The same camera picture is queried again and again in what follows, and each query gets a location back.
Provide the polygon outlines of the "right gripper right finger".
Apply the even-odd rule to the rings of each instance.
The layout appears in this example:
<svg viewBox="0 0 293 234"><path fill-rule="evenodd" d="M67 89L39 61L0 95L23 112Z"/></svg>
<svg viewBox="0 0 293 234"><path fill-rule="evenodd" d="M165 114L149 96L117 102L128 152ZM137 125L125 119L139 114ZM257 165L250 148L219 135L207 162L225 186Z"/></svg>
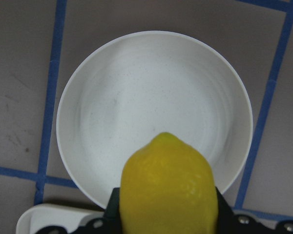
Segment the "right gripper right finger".
<svg viewBox="0 0 293 234"><path fill-rule="evenodd" d="M235 213L216 189L218 199L218 234L293 234L293 219L278 221L273 228L244 213Z"/></svg>

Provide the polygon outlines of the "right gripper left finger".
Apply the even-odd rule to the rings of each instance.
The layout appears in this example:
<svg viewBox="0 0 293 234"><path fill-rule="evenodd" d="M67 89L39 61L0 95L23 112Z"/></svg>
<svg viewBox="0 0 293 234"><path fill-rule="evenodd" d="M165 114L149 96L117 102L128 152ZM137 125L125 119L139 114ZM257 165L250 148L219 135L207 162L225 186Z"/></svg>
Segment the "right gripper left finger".
<svg viewBox="0 0 293 234"><path fill-rule="evenodd" d="M76 228L72 234L122 234L119 212L120 188L114 188L102 217L93 218Z"/></svg>

